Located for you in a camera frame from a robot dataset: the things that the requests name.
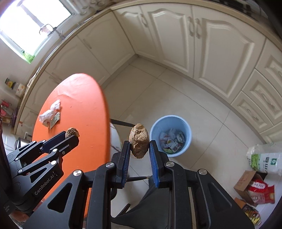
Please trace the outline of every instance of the red package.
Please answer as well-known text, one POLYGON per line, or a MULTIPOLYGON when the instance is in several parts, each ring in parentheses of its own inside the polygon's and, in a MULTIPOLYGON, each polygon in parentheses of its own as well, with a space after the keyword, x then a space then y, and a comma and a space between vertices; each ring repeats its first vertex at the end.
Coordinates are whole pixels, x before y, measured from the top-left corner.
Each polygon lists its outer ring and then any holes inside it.
POLYGON ((247 192, 255 204, 275 203, 274 185, 269 187, 260 179, 252 179, 247 192))

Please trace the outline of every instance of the round table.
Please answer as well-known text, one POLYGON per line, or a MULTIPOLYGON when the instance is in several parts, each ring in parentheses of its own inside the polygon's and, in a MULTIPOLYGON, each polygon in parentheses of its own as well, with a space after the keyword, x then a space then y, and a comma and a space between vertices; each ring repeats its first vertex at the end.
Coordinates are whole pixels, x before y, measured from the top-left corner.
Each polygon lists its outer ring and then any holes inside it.
MULTIPOLYGON (((63 157, 63 177, 45 196, 47 198, 74 170, 88 172, 110 160, 110 119, 105 96, 89 75, 74 74, 61 82, 46 99, 40 114, 61 102, 61 118, 49 130, 37 119, 32 140, 48 140, 61 131, 74 127, 79 131, 79 144, 63 157)), ((87 214, 89 196, 85 214, 87 214)))

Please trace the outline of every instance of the blue trash bin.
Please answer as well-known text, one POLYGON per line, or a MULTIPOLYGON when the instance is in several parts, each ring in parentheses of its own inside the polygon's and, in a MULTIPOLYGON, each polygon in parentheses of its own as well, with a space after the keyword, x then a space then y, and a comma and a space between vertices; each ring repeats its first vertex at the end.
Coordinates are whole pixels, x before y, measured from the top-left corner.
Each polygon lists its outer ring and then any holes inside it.
POLYGON ((168 157, 176 157, 183 154, 189 147, 192 140, 192 132, 189 124, 181 117, 176 115, 167 115, 159 118, 152 126, 150 130, 150 141, 155 140, 159 151, 163 152, 160 146, 160 133, 166 132, 167 130, 174 128, 181 130, 185 137, 185 143, 183 148, 176 153, 167 153, 168 157))

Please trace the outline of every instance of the kitchen cabinet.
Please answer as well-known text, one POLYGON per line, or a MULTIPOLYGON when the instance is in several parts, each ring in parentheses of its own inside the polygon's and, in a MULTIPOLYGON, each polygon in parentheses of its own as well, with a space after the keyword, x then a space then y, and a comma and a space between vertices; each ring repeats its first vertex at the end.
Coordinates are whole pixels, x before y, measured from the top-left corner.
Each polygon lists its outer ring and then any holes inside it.
POLYGON ((157 50, 140 6, 121 8, 115 10, 114 14, 122 25, 135 53, 158 61, 157 50))
POLYGON ((75 73, 86 73, 102 84, 110 76, 77 36, 56 54, 45 71, 59 81, 75 73))
POLYGON ((266 114, 244 92, 240 92, 231 104, 249 123, 262 132, 273 126, 266 114))
POLYGON ((77 36, 110 74, 134 55, 112 12, 91 23, 77 36))
POLYGON ((231 103, 253 71, 265 36, 225 13, 200 6, 192 9, 194 79, 231 103))
POLYGON ((282 97, 271 83, 256 69, 243 88, 275 125, 282 121, 282 97))
POLYGON ((189 77, 194 68, 194 26, 191 5, 141 5, 144 23, 156 44, 159 61, 189 77))
POLYGON ((28 107, 24 107, 21 117, 19 119, 16 135, 22 138, 24 138, 26 132, 29 135, 32 135, 38 115, 38 112, 35 112, 29 109, 28 107))
POLYGON ((25 106, 39 113, 46 99, 58 84, 59 82, 53 76, 44 71, 32 88, 25 106))
POLYGON ((267 143, 282 141, 282 122, 260 133, 267 143))
POLYGON ((282 94, 282 52, 268 39, 256 69, 282 94))

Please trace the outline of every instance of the brown potato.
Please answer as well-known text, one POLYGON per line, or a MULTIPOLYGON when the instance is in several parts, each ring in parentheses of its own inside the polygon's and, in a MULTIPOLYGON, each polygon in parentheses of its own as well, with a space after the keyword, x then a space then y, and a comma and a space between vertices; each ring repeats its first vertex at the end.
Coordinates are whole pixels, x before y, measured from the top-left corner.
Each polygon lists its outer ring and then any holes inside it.
POLYGON ((136 158, 143 158, 149 149, 149 134, 142 124, 136 124, 129 134, 130 149, 136 158))

